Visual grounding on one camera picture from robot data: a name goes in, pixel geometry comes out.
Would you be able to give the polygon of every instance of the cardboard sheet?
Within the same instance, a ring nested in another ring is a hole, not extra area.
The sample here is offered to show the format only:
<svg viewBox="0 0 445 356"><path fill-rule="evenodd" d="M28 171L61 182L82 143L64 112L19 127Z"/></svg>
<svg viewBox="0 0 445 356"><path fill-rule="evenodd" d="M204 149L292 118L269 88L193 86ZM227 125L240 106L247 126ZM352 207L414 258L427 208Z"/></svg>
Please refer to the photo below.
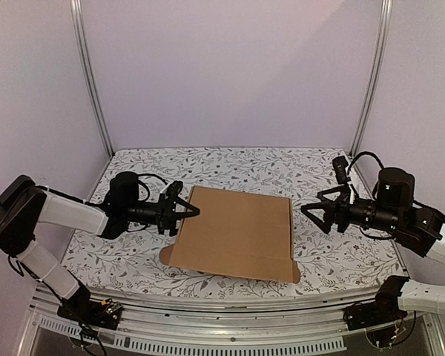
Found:
<svg viewBox="0 0 445 356"><path fill-rule="evenodd" d="M291 200L193 187L198 217L183 221L177 241L160 252L168 266L232 277L298 283Z"/></svg>

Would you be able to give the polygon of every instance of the table surface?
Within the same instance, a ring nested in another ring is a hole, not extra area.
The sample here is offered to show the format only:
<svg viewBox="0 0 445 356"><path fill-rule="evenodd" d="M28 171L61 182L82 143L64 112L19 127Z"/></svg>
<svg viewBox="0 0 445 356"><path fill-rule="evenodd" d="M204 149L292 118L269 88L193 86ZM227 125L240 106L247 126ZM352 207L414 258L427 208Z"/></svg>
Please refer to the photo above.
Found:
<svg viewBox="0 0 445 356"><path fill-rule="evenodd" d="M158 235L154 227L124 233L113 241L76 231L63 263L92 287L179 297L290 297L378 286L389 275L403 274L391 242L367 239L355 227L344 234L332 231L327 235L300 213L302 204L317 201L318 191L336 186L332 160L341 154L342 150L331 148L122 150L111 160L93 195L92 202L101 201L111 178L133 171L182 180L185 198L193 185L291 197L294 259L302 274L297 284L165 266L159 261L159 251L175 237ZM353 179L359 182L355 174ZM146 178L145 183L155 200L162 183L153 178Z"/></svg>

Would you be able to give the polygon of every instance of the black cable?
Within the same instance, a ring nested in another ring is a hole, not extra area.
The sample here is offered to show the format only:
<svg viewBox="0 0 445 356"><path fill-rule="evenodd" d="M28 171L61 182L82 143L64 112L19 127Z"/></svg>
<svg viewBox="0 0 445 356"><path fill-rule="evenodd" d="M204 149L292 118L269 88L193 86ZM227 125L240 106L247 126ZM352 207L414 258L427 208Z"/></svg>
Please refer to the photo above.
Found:
<svg viewBox="0 0 445 356"><path fill-rule="evenodd" d="M417 311L414 311L414 321L412 322L412 328L410 328L410 332L407 334L407 336L405 336L404 339L402 339L398 343L393 343L392 344L393 346L401 345L402 343L405 343L407 341L407 339L410 337L410 335L412 335L412 333L414 332L416 320L417 320Z"/></svg>
<svg viewBox="0 0 445 356"><path fill-rule="evenodd" d="M146 202L147 199L150 197L150 189L148 188L148 186L147 186L144 182L142 182L142 181L140 181L140 180L139 180L139 185L140 185L141 187L143 187L143 188L145 189L145 191L147 192L147 196L145 197L145 199L141 200L141 201L143 201L143 202Z"/></svg>
<svg viewBox="0 0 445 356"><path fill-rule="evenodd" d="M382 236L372 236L372 235L368 235L366 234L363 229L361 227L359 227L359 231L361 231L361 234L364 235L364 237L367 237L368 239L371 240L379 240L379 241L387 241L387 240L393 240L394 237L393 236L388 236L388 237L382 237Z"/></svg>
<svg viewBox="0 0 445 356"><path fill-rule="evenodd" d="M159 176L158 174L153 174L153 173L141 173L138 174L139 177L153 177L153 178L157 178L159 180L161 180L163 183L168 184L168 182L166 180L164 180L161 176Z"/></svg>
<svg viewBox="0 0 445 356"><path fill-rule="evenodd" d="M8 264L10 265L10 267L12 268L12 270L14 270L16 273L18 273L20 276L24 277L24 273L23 273L23 269L22 269L22 265L19 261L16 261L16 266L14 266L12 264L12 257L10 255L8 255Z"/></svg>
<svg viewBox="0 0 445 356"><path fill-rule="evenodd" d="M63 298L61 298L55 291L54 289L52 289L51 287L49 287L48 284L46 284L45 282L43 282L43 284L45 286L47 286L47 288L51 291L51 293L53 293L53 295L56 297L57 300L59 300L59 302L61 303L61 305L63 307L66 308L66 310L72 314L77 320L78 320L78 324L81 327L81 332L79 333L79 336L81 338L81 347L84 351L86 351L87 354L89 354L90 356L98 356L92 352L90 352L88 350L88 348L86 346L84 346L84 334L87 337L93 337L94 339L96 339L97 343L99 344L101 350L102 350L102 356L107 356L107 351L105 350L104 345L102 345L102 341L98 336L98 333L92 329L92 327L89 326L89 324L87 324L78 314L76 314L69 306L66 305L66 303L63 302Z"/></svg>
<svg viewBox="0 0 445 356"><path fill-rule="evenodd" d="M359 154L357 154L355 156L355 158L353 158L353 160L349 164L348 171L346 172L347 175L349 175L349 172L351 171L351 168L356 163L356 161L358 159L360 159L362 156L371 156L371 157L373 157L376 160L376 162L379 164L380 169L384 169L383 163L380 161L379 157L376 156L376 154L374 154L372 152L369 152L369 151L363 151L363 152L360 152Z"/></svg>

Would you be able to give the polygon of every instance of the purple wall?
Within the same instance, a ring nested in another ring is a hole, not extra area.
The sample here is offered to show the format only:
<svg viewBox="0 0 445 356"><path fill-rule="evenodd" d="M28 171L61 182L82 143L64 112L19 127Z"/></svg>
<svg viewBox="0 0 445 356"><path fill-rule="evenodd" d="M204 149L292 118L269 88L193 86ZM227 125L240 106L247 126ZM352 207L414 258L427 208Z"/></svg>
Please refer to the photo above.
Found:
<svg viewBox="0 0 445 356"><path fill-rule="evenodd" d="M84 1L116 149L344 147L381 1Z"/></svg>
<svg viewBox="0 0 445 356"><path fill-rule="evenodd" d="M0 193L28 174L86 197L106 161L68 1L0 1ZM48 226L36 236L61 257L69 233ZM0 356L13 354L34 286L0 251Z"/></svg>
<svg viewBox="0 0 445 356"><path fill-rule="evenodd" d="M445 0L395 1L362 149L414 174L415 198L445 213ZM377 168L362 160L373 183ZM416 280L445 284L443 265L403 255Z"/></svg>

